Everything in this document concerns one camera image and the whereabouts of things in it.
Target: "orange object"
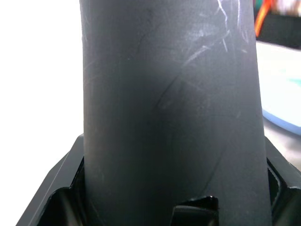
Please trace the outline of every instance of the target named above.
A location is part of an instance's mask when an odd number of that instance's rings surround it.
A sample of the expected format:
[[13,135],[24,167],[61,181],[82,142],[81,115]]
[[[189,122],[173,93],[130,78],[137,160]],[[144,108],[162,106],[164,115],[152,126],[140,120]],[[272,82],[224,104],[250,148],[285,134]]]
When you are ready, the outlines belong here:
[[255,34],[256,34],[256,37],[259,36],[260,30],[261,30],[261,27],[262,27],[262,23],[264,21],[264,18],[268,14],[269,10],[271,9],[272,2],[273,2],[273,0],[264,0],[263,4],[261,5],[261,7],[259,9],[259,12],[258,12],[257,17],[256,17],[256,21],[255,21]]

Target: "white background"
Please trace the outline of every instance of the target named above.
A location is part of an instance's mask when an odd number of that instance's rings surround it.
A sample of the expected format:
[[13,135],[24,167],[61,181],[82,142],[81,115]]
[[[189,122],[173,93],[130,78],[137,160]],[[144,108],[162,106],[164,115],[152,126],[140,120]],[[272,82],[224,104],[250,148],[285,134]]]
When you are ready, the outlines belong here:
[[83,133],[79,0],[0,0],[0,225]]

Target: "black plastic base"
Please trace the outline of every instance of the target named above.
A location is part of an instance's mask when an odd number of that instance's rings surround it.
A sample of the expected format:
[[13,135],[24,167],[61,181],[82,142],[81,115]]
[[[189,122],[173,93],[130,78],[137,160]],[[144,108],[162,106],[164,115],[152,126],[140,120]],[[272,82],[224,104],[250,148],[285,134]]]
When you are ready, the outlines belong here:
[[[301,225],[301,173],[266,138],[273,225]],[[83,135],[51,169],[16,226],[87,226]],[[172,226],[217,226],[218,202],[204,197],[178,205]]]

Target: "gray cylindrical tube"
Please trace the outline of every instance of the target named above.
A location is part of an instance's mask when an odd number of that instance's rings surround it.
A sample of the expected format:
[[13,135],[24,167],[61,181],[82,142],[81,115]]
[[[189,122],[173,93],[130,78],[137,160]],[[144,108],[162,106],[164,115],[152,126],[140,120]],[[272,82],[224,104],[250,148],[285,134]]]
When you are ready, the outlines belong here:
[[269,226],[252,3],[80,3],[89,225],[212,195],[221,226]]

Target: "scratched plastic surface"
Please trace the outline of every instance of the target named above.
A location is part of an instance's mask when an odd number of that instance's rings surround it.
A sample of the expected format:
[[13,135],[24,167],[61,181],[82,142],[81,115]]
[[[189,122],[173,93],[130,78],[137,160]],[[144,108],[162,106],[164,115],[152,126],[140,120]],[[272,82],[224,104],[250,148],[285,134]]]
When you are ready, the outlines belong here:
[[89,225],[168,226],[214,196],[270,226],[253,30],[239,0],[82,0]]

